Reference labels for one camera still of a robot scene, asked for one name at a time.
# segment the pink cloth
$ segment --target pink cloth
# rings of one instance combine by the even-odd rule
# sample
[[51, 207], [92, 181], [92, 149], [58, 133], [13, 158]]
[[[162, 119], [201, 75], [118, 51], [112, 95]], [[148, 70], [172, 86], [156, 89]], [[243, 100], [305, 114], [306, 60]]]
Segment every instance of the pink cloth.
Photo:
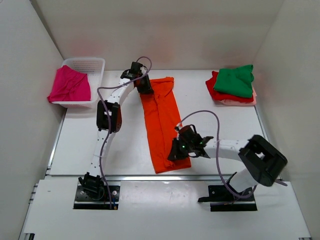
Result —
[[230, 99], [224, 99], [221, 100], [220, 102], [223, 103], [224, 105], [229, 105], [229, 106], [254, 106], [257, 104], [257, 99], [256, 99], [256, 91], [254, 89], [254, 87], [252, 87], [252, 97], [253, 97], [253, 101], [252, 102], [239, 102], [239, 101], [233, 101]]
[[90, 101], [91, 91], [88, 75], [64, 65], [56, 71], [53, 87], [47, 99], [50, 103]]

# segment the plastic laundry basket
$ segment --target plastic laundry basket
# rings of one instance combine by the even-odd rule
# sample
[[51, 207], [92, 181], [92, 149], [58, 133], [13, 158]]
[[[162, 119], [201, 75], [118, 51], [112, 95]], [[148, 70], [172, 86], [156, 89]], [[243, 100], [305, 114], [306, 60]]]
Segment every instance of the plastic laundry basket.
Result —
[[62, 66], [67, 65], [77, 72], [88, 75], [88, 82], [91, 90], [90, 101], [53, 101], [53, 104], [60, 104], [65, 108], [93, 108], [97, 104], [97, 88], [101, 86], [106, 61], [98, 57], [74, 57], [63, 61]]

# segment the orange cloth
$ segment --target orange cloth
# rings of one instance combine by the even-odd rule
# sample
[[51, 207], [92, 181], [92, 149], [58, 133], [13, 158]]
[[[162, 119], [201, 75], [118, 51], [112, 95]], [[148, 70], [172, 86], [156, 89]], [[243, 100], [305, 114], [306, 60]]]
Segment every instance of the orange cloth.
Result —
[[155, 173], [191, 167], [189, 157], [169, 161], [172, 140], [177, 137], [175, 126], [181, 121], [175, 95], [174, 78], [165, 77], [150, 81], [154, 94], [140, 94], [150, 155]]

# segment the white wall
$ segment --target white wall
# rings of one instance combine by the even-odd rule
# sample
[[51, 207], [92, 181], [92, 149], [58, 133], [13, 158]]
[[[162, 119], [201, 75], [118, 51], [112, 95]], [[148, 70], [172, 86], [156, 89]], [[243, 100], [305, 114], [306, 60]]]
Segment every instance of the white wall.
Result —
[[0, 239], [19, 237], [62, 109], [48, 103], [58, 53], [28, 0], [0, 0]]
[[64, 58], [127, 69], [218, 69], [252, 63], [283, 0], [33, 0]]
[[270, 138], [288, 158], [285, 177], [320, 239], [319, 0], [284, 1], [254, 67]]

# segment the green cloth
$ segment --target green cloth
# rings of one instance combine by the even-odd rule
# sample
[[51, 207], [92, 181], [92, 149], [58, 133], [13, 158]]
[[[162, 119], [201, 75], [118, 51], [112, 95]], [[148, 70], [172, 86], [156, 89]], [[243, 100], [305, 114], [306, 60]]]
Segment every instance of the green cloth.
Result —
[[254, 75], [253, 65], [245, 65], [234, 69], [222, 68], [219, 71], [214, 90], [237, 97], [251, 98]]

